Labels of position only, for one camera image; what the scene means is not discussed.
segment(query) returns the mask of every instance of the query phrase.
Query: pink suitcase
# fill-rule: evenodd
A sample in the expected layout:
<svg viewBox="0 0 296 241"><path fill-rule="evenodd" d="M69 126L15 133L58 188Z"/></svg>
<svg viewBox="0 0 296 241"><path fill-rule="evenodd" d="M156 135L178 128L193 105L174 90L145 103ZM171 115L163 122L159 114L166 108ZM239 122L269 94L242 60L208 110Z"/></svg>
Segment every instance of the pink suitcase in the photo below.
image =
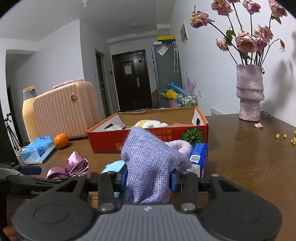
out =
<svg viewBox="0 0 296 241"><path fill-rule="evenodd" d="M33 107L42 136L86 137L86 131L100 121L94 85L83 80L56 85L37 96Z"/></svg>

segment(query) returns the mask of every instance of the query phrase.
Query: orange fruit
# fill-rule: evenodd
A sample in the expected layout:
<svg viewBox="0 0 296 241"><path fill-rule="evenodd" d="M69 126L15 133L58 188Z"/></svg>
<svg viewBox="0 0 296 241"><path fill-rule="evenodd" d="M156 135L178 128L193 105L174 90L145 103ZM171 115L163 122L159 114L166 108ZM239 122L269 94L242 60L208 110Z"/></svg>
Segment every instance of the orange fruit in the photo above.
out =
<svg viewBox="0 0 296 241"><path fill-rule="evenodd" d="M54 144L57 148L65 148L69 144L69 138L65 133L56 135L54 138Z"/></svg>

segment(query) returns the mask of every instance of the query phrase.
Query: gray refrigerator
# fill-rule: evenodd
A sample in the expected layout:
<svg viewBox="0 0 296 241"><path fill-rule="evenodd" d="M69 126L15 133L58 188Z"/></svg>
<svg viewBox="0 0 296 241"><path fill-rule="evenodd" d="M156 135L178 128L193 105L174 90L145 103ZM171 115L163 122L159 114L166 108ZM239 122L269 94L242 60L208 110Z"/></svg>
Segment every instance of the gray refrigerator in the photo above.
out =
<svg viewBox="0 0 296 241"><path fill-rule="evenodd" d="M168 84L167 82L177 82L182 88L181 72L179 67L179 73L177 72L177 62L176 62L176 72L174 73L174 45L168 44L168 50L164 55L160 55L157 51L163 45L152 45L152 55L153 63L155 68L157 91L163 89ZM169 108L170 104L162 95L158 95L159 108Z"/></svg>

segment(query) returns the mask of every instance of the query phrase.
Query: tripod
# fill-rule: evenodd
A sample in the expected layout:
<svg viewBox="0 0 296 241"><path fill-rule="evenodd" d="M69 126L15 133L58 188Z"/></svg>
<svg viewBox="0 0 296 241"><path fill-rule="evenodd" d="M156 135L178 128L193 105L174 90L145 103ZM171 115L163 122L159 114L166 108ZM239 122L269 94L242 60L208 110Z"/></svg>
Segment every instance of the tripod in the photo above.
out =
<svg viewBox="0 0 296 241"><path fill-rule="evenodd" d="M4 119L4 122L5 122L5 126L6 126L6 130L7 130L7 133L10 137L10 140L11 140L11 143L13 145L13 150L15 150L16 152L19 151L19 147L20 147L20 143L18 142L18 139L15 137L10 125L8 124L8 122L12 122L10 119L9 119L9 116L10 115L13 115L12 113L9 113L9 114L6 114L7 118Z"/></svg>

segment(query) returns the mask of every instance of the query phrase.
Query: wooden table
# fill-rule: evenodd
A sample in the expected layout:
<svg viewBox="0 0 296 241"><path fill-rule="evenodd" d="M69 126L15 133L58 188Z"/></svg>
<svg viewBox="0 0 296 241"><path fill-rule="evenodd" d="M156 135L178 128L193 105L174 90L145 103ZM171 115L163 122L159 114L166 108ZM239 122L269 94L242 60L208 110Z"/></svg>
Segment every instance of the wooden table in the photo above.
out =
<svg viewBox="0 0 296 241"><path fill-rule="evenodd" d="M283 215L283 225L277 241L296 238L296 145L290 140L295 127L278 119L261 120L263 129L253 122L239 120L238 115L208 116L209 155L205 175L218 173L255 194L274 203ZM120 159L119 154L94 154L89 140L73 141L71 146L58 150L42 164L45 177L51 167L64 167L74 151L89 161L92 172L100 173L106 163ZM171 195L176 202L178 195ZM96 205L96 194L91 195L91 204ZM206 195L199 199L207 203Z"/></svg>

